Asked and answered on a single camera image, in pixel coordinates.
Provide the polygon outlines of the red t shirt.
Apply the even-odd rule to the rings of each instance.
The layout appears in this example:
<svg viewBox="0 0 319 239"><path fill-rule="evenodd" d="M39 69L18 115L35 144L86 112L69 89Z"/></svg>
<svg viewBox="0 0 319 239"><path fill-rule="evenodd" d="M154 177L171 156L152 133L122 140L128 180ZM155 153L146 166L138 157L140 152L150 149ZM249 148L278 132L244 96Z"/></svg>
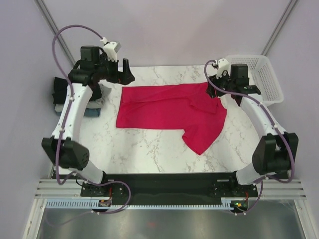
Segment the red t shirt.
<svg viewBox="0 0 319 239"><path fill-rule="evenodd" d="M206 83L123 87L117 128L183 130L182 140L202 155L221 134L227 109Z"/></svg>

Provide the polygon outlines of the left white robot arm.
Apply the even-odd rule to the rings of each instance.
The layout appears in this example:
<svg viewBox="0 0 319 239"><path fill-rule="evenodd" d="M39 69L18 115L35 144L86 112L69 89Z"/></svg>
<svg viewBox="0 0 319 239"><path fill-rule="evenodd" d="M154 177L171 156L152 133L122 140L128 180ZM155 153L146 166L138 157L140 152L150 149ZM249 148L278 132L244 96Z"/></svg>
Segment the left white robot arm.
<svg viewBox="0 0 319 239"><path fill-rule="evenodd" d="M117 52L120 44L107 42L103 47L82 46L81 58L67 75L67 92L60 119L51 137L43 138L41 145L55 166L58 184L61 168L69 170L92 184L92 190L99 196L109 192L109 183L103 180L104 172L90 161L89 149L79 142L80 127L93 89L99 81L128 85L135 80L130 71L128 59L123 59L123 69L118 69Z"/></svg>

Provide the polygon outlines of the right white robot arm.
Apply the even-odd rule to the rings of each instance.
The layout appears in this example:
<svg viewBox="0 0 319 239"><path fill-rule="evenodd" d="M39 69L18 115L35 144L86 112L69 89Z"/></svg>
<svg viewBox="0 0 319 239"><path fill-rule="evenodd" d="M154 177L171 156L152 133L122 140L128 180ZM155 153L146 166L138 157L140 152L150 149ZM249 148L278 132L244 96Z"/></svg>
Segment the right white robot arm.
<svg viewBox="0 0 319 239"><path fill-rule="evenodd" d="M246 64L230 64L225 58L209 60L204 65L205 74L208 66L217 72L205 76L208 82L206 92L211 98L230 95L246 113L259 136L252 162L236 171L236 179L228 183L229 192L240 196L246 191L246 185L258 184L268 178L290 183L295 175L298 136L286 132L273 118L263 103L259 88L249 84Z"/></svg>

